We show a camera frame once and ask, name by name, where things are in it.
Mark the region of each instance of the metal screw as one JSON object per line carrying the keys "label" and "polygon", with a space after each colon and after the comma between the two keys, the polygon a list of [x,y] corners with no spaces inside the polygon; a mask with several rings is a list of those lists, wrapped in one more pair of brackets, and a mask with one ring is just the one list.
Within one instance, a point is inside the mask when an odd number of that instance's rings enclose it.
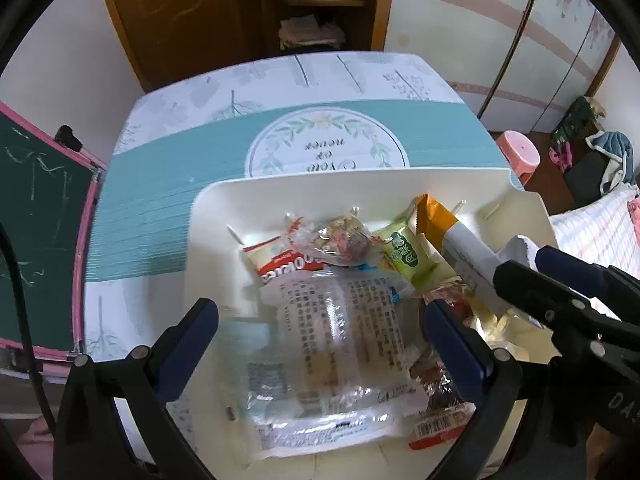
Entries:
{"label": "metal screw", "polygon": [[133,357],[134,359],[144,359],[148,355],[149,355],[149,347],[145,345],[136,346],[131,351],[131,357]]}
{"label": "metal screw", "polygon": [[74,364],[78,367],[84,366],[88,360],[89,358],[85,354],[80,354],[79,356],[76,356],[76,358],[74,359]]}
{"label": "metal screw", "polygon": [[576,300],[575,298],[573,298],[571,300],[571,304],[575,307],[575,308],[579,308],[580,310],[584,310],[585,306],[584,303],[581,302],[580,300]]}
{"label": "metal screw", "polygon": [[511,354],[509,353],[508,350],[505,350],[504,348],[496,348],[494,350],[494,357],[498,359],[498,361],[505,363],[509,359],[511,359]]}
{"label": "metal screw", "polygon": [[598,357],[604,357],[604,346],[602,346],[602,343],[600,341],[591,341],[591,343],[589,344],[589,348]]}

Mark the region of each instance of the table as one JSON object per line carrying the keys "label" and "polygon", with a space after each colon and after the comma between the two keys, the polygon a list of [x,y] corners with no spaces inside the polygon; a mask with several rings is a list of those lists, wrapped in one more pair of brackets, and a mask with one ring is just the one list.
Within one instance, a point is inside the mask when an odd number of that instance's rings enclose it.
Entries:
{"label": "table", "polygon": [[[179,322],[190,207],[208,184],[409,165],[508,165],[462,99],[418,56],[278,57],[145,95],[122,130],[95,213],[86,352],[96,361],[123,358]],[[126,405],[118,406],[133,449],[148,459]],[[168,410],[195,446],[188,400]]]}

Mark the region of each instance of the green snack package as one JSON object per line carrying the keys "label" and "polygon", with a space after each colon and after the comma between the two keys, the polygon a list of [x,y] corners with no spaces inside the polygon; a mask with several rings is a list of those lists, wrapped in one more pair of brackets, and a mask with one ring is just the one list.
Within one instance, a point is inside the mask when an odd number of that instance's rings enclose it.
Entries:
{"label": "green snack package", "polygon": [[383,251],[398,272],[409,280],[416,290],[420,290],[436,267],[436,263],[424,252],[420,242],[409,229],[406,218],[396,219],[373,235],[383,241]]}

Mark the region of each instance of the white wall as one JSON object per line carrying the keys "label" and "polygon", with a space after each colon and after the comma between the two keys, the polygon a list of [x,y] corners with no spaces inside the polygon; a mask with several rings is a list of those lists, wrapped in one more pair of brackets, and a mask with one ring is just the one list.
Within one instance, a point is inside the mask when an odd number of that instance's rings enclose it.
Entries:
{"label": "white wall", "polygon": [[143,94],[104,0],[55,0],[0,76],[0,101],[49,135],[68,124],[104,161]]}
{"label": "white wall", "polygon": [[607,111],[605,130],[624,133],[634,146],[634,170],[640,170],[640,72],[624,45],[595,95]]}

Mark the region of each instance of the wooden floor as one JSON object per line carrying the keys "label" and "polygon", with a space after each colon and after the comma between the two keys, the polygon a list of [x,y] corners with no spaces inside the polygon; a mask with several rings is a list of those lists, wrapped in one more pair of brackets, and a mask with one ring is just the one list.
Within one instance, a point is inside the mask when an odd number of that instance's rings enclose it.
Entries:
{"label": "wooden floor", "polygon": [[[492,132],[494,139],[498,135],[499,134]],[[527,191],[535,191],[542,197],[542,201],[545,203],[546,211],[549,215],[564,213],[565,211],[575,209],[574,197],[571,196],[571,192],[569,192],[569,188],[564,182],[562,173],[560,173],[558,167],[552,163],[549,158],[551,135],[531,132],[527,137],[529,137],[538,149],[540,165],[527,182],[525,189]]]}

